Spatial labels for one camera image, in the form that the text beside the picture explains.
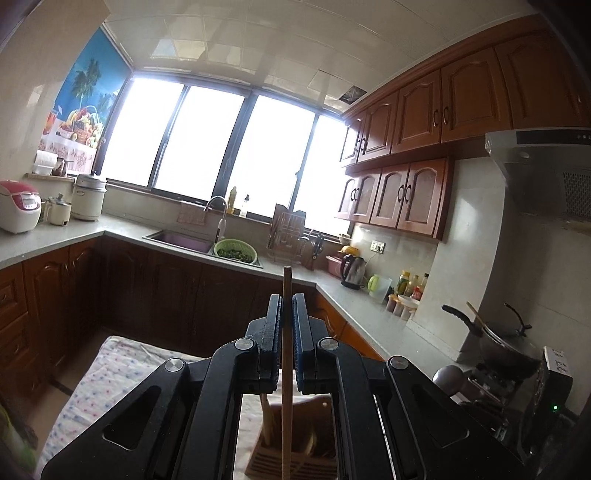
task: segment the wok handle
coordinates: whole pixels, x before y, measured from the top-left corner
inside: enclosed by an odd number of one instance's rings
[[[466,315],[461,310],[458,310],[457,308],[454,308],[454,307],[450,307],[449,305],[441,305],[441,309],[444,312],[448,312],[448,313],[451,313],[452,315],[455,315],[461,321],[463,321],[464,324],[468,327],[468,330],[470,330],[470,333],[472,335],[476,335],[477,337],[481,337],[482,336],[482,330],[480,330],[476,325],[474,325],[470,321],[470,319],[468,318],[468,315]]]
[[[515,310],[507,302],[505,302],[504,305],[505,305],[505,307],[510,309],[513,313],[515,313],[517,315],[517,318],[519,318],[519,323],[521,324],[521,326],[515,330],[517,332],[517,335],[519,335],[520,337],[527,337],[527,335],[525,334],[525,331],[529,330],[531,328],[531,325],[525,325],[523,323],[523,319],[521,318],[521,315],[519,315],[519,312],[517,310]]]

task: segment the cabinet door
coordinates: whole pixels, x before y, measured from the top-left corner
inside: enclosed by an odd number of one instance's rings
[[[374,360],[384,361],[373,348],[369,346],[369,343],[366,342],[360,334],[348,323],[343,328],[343,332],[340,336],[340,341],[346,343],[347,345],[352,346],[359,352],[360,355],[366,356],[368,358],[373,358]]]
[[[398,229],[433,235],[446,169],[445,158],[411,163]]]
[[[511,128],[505,81],[492,48],[443,67],[441,83],[442,142]]]
[[[441,71],[425,75],[400,90],[392,153],[433,145],[441,140]]]
[[[382,169],[374,212],[369,223],[396,228],[407,178],[408,163]]]
[[[204,265],[191,331],[190,353],[208,357],[222,345],[243,337],[258,277]]]
[[[99,238],[70,246],[71,330],[76,343],[83,341],[100,322],[103,258]]]
[[[151,250],[145,275],[150,342],[186,351],[202,264]]]
[[[357,162],[390,154],[394,139],[398,92],[368,108]]]
[[[547,35],[528,35],[495,47],[505,76],[513,128],[589,124],[573,66]]]
[[[307,307],[308,315],[323,320],[329,335],[332,338],[340,339],[347,322],[320,293],[316,293],[314,303],[307,305]]]
[[[146,339],[142,291],[148,250],[111,237],[103,240],[103,321],[123,335]]]
[[[365,112],[362,112],[360,115],[354,118],[345,120],[345,125],[347,125],[347,134],[345,135],[343,152],[340,155],[340,165],[343,167],[357,161],[364,119]]]
[[[355,187],[357,185],[357,179],[353,177],[345,177],[345,183],[343,187],[343,194],[340,198],[339,209],[336,212],[335,217],[349,220],[351,217],[351,208],[355,202]]]
[[[381,170],[368,171],[357,178],[353,198],[355,202],[350,219],[354,222],[369,223],[378,192]]]
[[[67,302],[68,248],[31,258],[24,262],[25,288],[31,320],[40,325],[41,341],[48,371],[55,372],[69,352]]]

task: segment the small white bottle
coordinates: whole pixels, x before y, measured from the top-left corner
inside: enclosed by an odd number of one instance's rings
[[[242,218],[246,218],[246,214],[248,213],[248,202],[250,201],[250,197],[246,195],[244,198],[244,202],[242,202],[242,206],[240,207],[240,216]]]

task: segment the paper towel roll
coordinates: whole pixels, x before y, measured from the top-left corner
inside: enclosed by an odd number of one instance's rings
[[[45,152],[43,150],[37,150],[37,155],[35,155],[35,163],[33,163],[33,165],[55,168],[57,165],[57,154]]]

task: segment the bright window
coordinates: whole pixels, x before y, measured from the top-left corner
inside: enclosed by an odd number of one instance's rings
[[[155,187],[209,199],[244,97],[191,87],[178,112]]]
[[[180,83],[133,80],[109,140],[102,169],[105,177],[148,186],[162,136],[182,90]]]
[[[321,116],[304,167],[294,210],[306,212],[306,228],[338,235],[347,233],[349,222],[335,218],[345,184],[339,163],[347,127],[339,120]]]
[[[276,203],[289,205],[313,121],[314,113],[299,106],[256,100],[228,184],[238,191],[238,208],[246,195],[248,211],[267,217]]]

